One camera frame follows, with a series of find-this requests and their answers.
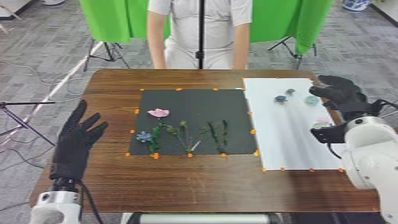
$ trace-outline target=black mat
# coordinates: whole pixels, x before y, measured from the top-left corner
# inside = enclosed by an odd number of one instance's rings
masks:
[[[161,121],[179,127],[179,122],[188,122],[190,136],[199,136],[199,128],[207,128],[207,122],[216,122],[218,131],[223,129],[222,120],[227,121],[227,154],[250,154],[255,151],[255,140],[250,134],[252,125],[248,118],[247,101],[241,90],[147,90],[142,93],[140,113],[135,120],[135,134],[140,131],[152,132],[158,119],[147,114],[152,109],[170,111]],[[177,138],[167,133],[159,134],[161,155],[183,155],[184,149]],[[133,155],[147,155],[147,143],[136,141],[133,135],[129,152]],[[200,139],[193,154],[218,154],[216,144],[209,131]]]

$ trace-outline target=green backdrop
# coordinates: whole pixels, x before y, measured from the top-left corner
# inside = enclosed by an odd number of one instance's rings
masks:
[[[149,0],[79,0],[92,38],[129,42],[145,38]],[[332,0],[252,0],[250,42],[293,36],[294,52],[303,55],[316,42]],[[170,33],[168,23],[165,37]]]

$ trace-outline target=white paper sheet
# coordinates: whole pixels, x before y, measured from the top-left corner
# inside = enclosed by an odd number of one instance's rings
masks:
[[[305,104],[310,96],[312,81],[303,78],[245,79],[245,97],[252,112],[252,125],[259,146],[261,162],[266,170],[339,169],[341,160],[328,152],[309,132],[319,121],[332,123],[332,118],[321,101],[318,105]],[[275,103],[275,97],[286,95],[287,89],[294,93],[284,104]],[[341,153],[344,145],[334,145]]]

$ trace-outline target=tripod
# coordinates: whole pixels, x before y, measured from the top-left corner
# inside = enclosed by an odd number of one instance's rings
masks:
[[[97,59],[101,59],[106,62],[115,62],[120,59],[122,64],[129,68],[127,62],[126,62],[126,60],[124,60],[124,58],[120,56],[120,52],[117,50],[117,48],[122,49],[120,45],[117,43],[103,42],[104,52],[106,52],[106,56],[108,56],[108,58],[103,58],[103,57],[99,57],[99,56],[90,54],[90,50],[92,50],[92,47],[94,47],[94,42],[95,42],[95,40],[90,39],[90,48],[88,48],[88,56],[87,56],[87,60],[85,60],[85,65],[83,65],[83,72],[87,71],[87,68],[88,68],[90,58],[97,58]]]
[[[294,54],[293,50],[289,49],[289,46],[286,44],[286,41],[289,40],[291,36],[287,36],[282,41],[273,45],[273,47],[268,49],[268,51],[271,51],[277,46],[282,44],[282,46],[286,47],[287,51],[289,51],[289,55],[291,57],[296,59],[296,70],[300,69],[300,65],[302,65],[302,55]],[[316,44],[312,44],[312,49],[314,49],[314,56],[318,54],[318,50],[316,50]]]
[[[3,111],[3,113],[8,115],[8,117],[12,118],[12,120],[16,121],[16,123],[19,124],[19,126],[16,128],[12,128],[10,130],[7,130],[3,133],[0,133],[0,136],[7,135],[8,133],[12,133],[16,130],[19,130],[21,128],[26,128],[37,135],[39,137],[46,140],[46,142],[49,143],[51,146],[55,146],[53,142],[49,141],[49,139],[46,138],[46,136],[39,133],[39,131],[33,129],[33,127],[28,125],[28,123],[21,120],[21,118],[16,116],[16,114],[10,112],[10,110],[7,109],[7,106],[19,106],[19,105],[39,105],[39,104],[55,104],[55,102],[32,102],[32,103],[0,103],[0,110]]]

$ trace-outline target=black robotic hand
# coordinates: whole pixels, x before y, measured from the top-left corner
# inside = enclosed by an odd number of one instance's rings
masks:
[[[332,110],[339,110],[346,121],[355,119],[366,113],[373,113],[367,97],[353,82],[337,76],[319,76],[319,82],[326,87],[312,87],[309,92],[314,96],[328,99],[323,104]]]
[[[58,135],[49,179],[69,178],[74,181],[81,181],[88,150],[108,127],[108,123],[103,122],[90,128],[101,117],[97,113],[79,123],[85,110],[87,102],[81,100]]]

